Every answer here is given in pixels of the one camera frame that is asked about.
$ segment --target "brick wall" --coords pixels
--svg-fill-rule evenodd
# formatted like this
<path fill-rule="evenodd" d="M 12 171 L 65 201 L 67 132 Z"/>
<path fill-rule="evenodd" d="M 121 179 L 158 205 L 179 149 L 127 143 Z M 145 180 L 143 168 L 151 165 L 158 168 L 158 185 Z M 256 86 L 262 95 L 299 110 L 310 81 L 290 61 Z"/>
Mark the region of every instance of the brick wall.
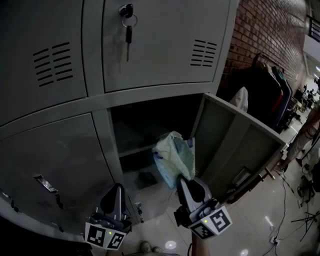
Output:
<path fill-rule="evenodd" d="M 296 81 L 304 65 L 305 0 L 240 0 L 221 83 L 234 69 L 250 67 L 257 53 L 269 55 Z M 299 84 L 291 83 L 292 89 Z"/>

